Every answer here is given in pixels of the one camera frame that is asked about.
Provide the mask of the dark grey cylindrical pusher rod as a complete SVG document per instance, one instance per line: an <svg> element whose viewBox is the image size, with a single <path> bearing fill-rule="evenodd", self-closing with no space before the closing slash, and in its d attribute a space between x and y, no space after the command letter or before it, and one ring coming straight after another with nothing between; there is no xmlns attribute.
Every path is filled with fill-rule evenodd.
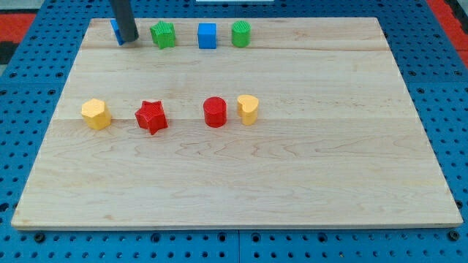
<svg viewBox="0 0 468 263"><path fill-rule="evenodd" d="M130 0L110 0L110 6L120 28L122 39L125 42L137 40L139 34Z"/></svg>

